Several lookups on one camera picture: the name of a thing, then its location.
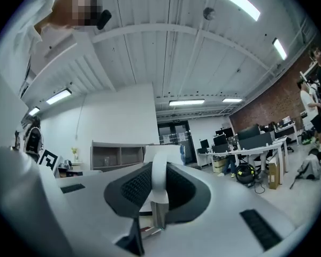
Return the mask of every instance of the brick wall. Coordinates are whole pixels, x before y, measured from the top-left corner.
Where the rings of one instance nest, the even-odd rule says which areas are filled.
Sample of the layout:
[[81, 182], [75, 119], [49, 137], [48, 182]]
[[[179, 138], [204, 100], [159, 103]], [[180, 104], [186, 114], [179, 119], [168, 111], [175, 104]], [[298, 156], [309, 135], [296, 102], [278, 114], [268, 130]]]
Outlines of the brick wall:
[[307, 70], [310, 63], [307, 51], [303, 52], [301, 57], [272, 87], [232, 114], [230, 119], [235, 132], [256, 123], [260, 125], [267, 125], [271, 121], [277, 123], [287, 116], [296, 121], [298, 129], [303, 128], [300, 113], [304, 107], [296, 82], [300, 78], [300, 71]]

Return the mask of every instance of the white t-shirt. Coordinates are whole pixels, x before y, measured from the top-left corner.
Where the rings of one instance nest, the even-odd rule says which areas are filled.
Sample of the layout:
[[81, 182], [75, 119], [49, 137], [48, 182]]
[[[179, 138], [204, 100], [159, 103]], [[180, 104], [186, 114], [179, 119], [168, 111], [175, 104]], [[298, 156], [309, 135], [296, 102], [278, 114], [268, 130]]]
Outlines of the white t-shirt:
[[317, 91], [317, 86], [316, 84], [312, 84], [309, 88], [309, 94], [313, 96], [314, 98], [314, 102], [315, 103], [318, 103], [318, 98], [317, 98], [317, 95], [316, 95], [316, 91]]
[[14, 146], [14, 132], [27, 112], [19, 92], [31, 52], [42, 40], [34, 25], [52, 12], [54, 2], [24, 0], [0, 34], [0, 146]]
[[317, 107], [310, 108], [308, 104], [315, 103], [314, 100], [311, 98], [309, 93], [304, 90], [301, 90], [301, 100], [304, 105], [304, 109], [307, 112], [307, 119], [309, 121], [313, 120], [318, 115]]
[[31, 53], [42, 41], [34, 25], [52, 12], [54, 2], [24, 0], [0, 34], [0, 74], [17, 95], [24, 83]]

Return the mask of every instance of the floor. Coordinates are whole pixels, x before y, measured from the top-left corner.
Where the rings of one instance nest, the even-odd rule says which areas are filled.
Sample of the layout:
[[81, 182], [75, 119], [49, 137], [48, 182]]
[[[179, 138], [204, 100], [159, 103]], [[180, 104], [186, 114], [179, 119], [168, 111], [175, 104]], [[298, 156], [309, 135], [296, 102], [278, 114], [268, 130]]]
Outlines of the floor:
[[[268, 181], [263, 179], [262, 185], [265, 188], [264, 193], [257, 194], [265, 200], [282, 210], [296, 226], [300, 226], [307, 222], [317, 214], [321, 208], [321, 179], [320, 180], [297, 180], [294, 187], [290, 190], [297, 170], [301, 166], [304, 159], [308, 156], [308, 152], [312, 149], [312, 145], [296, 145], [290, 144], [294, 152], [289, 152], [288, 172], [284, 174], [284, 182], [279, 185], [276, 190], [269, 189]], [[202, 169], [205, 172], [213, 173], [212, 167], [207, 166]], [[224, 177], [231, 182], [235, 182], [235, 178], [231, 178], [230, 174]], [[263, 189], [260, 185], [256, 185], [256, 191], [261, 192]]]

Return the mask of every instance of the ceiling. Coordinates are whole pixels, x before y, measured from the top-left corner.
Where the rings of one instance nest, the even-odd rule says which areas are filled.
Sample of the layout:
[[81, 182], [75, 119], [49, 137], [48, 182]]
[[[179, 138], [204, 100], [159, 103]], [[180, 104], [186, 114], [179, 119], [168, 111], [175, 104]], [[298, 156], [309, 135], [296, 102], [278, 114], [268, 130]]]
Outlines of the ceiling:
[[[293, 0], [249, 1], [258, 21], [228, 0], [102, 0], [112, 13], [102, 31], [44, 32], [31, 62], [37, 77], [22, 99], [44, 110], [43, 101], [65, 87], [74, 97], [151, 82], [159, 122], [229, 115], [279, 79], [316, 34]], [[214, 20], [203, 18], [206, 7]], [[223, 103], [228, 96], [244, 102]], [[205, 102], [169, 107], [180, 99]]]

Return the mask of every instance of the glass door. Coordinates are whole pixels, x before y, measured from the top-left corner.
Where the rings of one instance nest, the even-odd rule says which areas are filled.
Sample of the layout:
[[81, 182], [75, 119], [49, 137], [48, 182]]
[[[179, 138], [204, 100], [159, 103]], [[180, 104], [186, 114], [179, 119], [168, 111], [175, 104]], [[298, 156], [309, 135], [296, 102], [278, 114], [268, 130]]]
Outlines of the glass door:
[[196, 163], [196, 155], [188, 121], [158, 125], [161, 145], [182, 145], [185, 148], [186, 164]]

